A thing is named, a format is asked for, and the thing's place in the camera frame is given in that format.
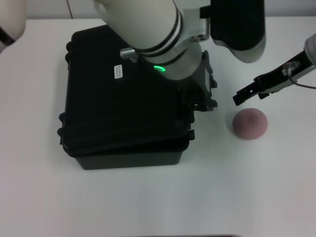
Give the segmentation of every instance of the white robotic arm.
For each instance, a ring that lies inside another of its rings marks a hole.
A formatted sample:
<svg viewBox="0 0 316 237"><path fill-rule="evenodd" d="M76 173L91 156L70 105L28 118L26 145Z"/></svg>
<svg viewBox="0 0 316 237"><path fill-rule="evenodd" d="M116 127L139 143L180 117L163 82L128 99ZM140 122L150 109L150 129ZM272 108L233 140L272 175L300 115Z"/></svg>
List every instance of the white robotic arm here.
<svg viewBox="0 0 316 237"><path fill-rule="evenodd" d="M0 0L0 52L24 33L26 0Z"/></svg>
<svg viewBox="0 0 316 237"><path fill-rule="evenodd" d="M211 0L210 6L191 10L178 9L173 0L94 3L100 17L131 46L121 56L132 61L142 57L168 79L194 73L201 62L199 42L210 35L217 45L247 63L256 61L265 47L263 0ZM25 21L26 0L0 0L0 52L22 36ZM284 64L239 91L236 104L256 94L265 98L297 83L316 66L316 34L306 40L304 50L286 64L289 68Z"/></svg>

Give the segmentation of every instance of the green led light ring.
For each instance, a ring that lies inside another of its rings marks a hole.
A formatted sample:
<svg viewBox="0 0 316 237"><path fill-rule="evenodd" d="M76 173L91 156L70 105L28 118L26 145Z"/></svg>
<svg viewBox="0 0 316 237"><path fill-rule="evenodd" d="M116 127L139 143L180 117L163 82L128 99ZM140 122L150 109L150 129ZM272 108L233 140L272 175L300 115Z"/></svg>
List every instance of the green led light ring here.
<svg viewBox="0 0 316 237"><path fill-rule="evenodd" d="M165 69L165 68L160 67L160 66L154 66L154 68L155 68L156 70L158 70L158 71L161 71L161 72L166 71L166 69Z"/></svg>

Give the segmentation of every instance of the white table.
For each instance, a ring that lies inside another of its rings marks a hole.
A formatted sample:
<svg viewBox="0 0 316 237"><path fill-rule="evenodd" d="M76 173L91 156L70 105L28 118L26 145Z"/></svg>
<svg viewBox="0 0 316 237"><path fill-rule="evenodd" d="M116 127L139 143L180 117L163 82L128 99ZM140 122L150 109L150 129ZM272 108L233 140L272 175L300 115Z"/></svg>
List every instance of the white table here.
<svg viewBox="0 0 316 237"><path fill-rule="evenodd" d="M56 131L67 86L66 43L101 20L30 20L0 55L0 236L316 235L316 91L289 87L236 107L235 92L303 50L316 17L267 18L267 47L244 64L208 41L219 108L196 113L178 165L84 171ZM315 85L316 73L300 79ZM227 124L242 108L269 119L260 139Z"/></svg>

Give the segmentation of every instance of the pink ball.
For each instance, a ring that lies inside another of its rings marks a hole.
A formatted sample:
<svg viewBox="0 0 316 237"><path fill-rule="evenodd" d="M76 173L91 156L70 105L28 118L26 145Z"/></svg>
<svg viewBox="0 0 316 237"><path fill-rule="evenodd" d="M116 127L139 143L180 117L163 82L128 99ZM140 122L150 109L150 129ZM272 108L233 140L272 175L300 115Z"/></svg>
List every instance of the pink ball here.
<svg viewBox="0 0 316 237"><path fill-rule="evenodd" d="M261 137L268 128L266 115L258 109L244 109L238 112L233 120L234 133L246 140Z"/></svg>

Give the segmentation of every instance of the case lid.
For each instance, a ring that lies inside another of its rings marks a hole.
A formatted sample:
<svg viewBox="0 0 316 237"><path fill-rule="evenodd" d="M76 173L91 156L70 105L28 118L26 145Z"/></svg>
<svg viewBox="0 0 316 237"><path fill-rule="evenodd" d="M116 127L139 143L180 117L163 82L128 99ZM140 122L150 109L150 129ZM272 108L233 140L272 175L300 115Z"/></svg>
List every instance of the case lid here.
<svg viewBox="0 0 316 237"><path fill-rule="evenodd" d="M192 114L175 81L120 57L128 45L108 26L73 35L61 144L84 155L185 136Z"/></svg>

